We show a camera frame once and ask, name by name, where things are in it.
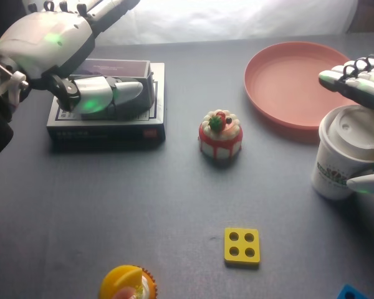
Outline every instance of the gray table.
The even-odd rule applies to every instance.
[[[0,299],[96,298],[121,264],[148,268],[161,299],[334,299],[345,283],[374,298],[374,196],[319,198],[309,178],[317,147],[273,134],[244,93],[249,59],[296,39],[352,58],[374,52],[374,34],[96,49],[165,63],[167,140],[156,150],[56,153],[52,97],[32,92],[0,154]],[[197,145],[202,117],[219,107],[244,128],[229,169]],[[259,269],[225,267],[230,226],[259,229]]]

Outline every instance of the pink plate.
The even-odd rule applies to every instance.
[[[272,121],[317,131],[329,111],[354,104],[319,84],[321,71],[347,61],[340,52],[311,42],[272,45],[248,63],[245,89],[252,104]]]

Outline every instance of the white curtain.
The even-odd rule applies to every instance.
[[[68,0],[77,2],[91,0]],[[356,7],[357,0],[141,0],[97,45],[341,34]]]

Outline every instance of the white robotic hand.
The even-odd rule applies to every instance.
[[[319,82],[328,90],[374,110],[374,54],[321,72]],[[358,173],[347,181],[347,186],[356,192],[374,193],[374,172]]]
[[[128,101],[142,91],[139,82],[114,82],[111,78],[67,77],[89,56],[95,38],[139,0],[94,0],[90,10],[78,4],[78,14],[54,11],[54,3],[46,1],[46,11],[37,12],[29,5],[31,14],[15,22],[0,38],[0,113],[11,120],[12,112],[31,88],[49,90],[63,110],[94,113]]]

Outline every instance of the blue object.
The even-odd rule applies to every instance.
[[[339,293],[337,299],[368,299],[365,295],[359,293],[358,290],[354,289],[350,285],[345,285],[342,291]]]

